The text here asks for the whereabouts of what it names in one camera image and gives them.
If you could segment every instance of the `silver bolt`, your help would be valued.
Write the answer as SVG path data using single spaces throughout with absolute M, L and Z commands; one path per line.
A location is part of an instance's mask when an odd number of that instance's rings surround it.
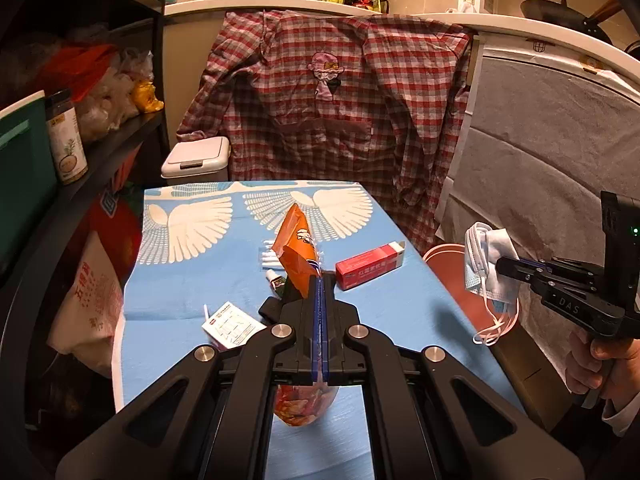
M 439 346 L 430 346 L 425 349 L 424 356 L 432 363 L 439 363 L 447 356 L 447 354 L 445 354 L 444 350 Z
M 369 329 L 364 325 L 351 325 L 349 327 L 349 335 L 356 339 L 362 339 L 369 335 Z
M 291 332 L 293 332 L 291 327 L 284 323 L 279 323 L 271 327 L 271 333 L 276 337 L 289 337 Z
M 213 357 L 216 355 L 216 351 L 210 346 L 198 346 L 193 353 L 193 356 L 198 360 L 206 363 L 207 361 L 211 361 Z

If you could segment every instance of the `wooden pan handle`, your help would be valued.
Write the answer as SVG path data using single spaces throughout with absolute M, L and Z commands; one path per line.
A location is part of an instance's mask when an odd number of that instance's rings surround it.
M 589 16 L 587 20 L 597 25 L 598 23 L 602 23 L 604 20 L 608 20 L 614 14 L 619 13 L 620 10 L 622 10 L 622 5 L 620 5 L 617 0 L 609 0 Z

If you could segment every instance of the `spice jar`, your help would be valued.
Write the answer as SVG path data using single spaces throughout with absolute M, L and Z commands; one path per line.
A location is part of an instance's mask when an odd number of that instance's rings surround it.
M 53 164 L 60 182 L 71 184 L 88 169 L 71 90 L 66 88 L 47 97 L 45 114 Z

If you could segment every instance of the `white leaf pattern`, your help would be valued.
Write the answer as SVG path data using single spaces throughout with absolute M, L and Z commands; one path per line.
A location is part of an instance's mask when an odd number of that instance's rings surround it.
M 297 203 L 314 240 L 346 238 L 362 229 L 373 211 L 369 196 L 357 187 L 319 189 L 313 198 L 297 190 L 246 193 L 242 198 L 260 225 L 275 232 L 289 208 Z
M 231 197 L 180 204 L 168 215 L 159 205 L 145 206 L 140 264 L 166 264 L 196 258 L 226 233 Z

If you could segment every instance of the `white sleeve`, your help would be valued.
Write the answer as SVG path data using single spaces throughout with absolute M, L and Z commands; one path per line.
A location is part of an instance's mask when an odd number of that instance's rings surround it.
M 623 436 L 640 410 L 640 393 L 628 405 L 616 413 L 613 402 L 607 400 L 602 411 L 602 420 L 611 426 L 616 436 Z

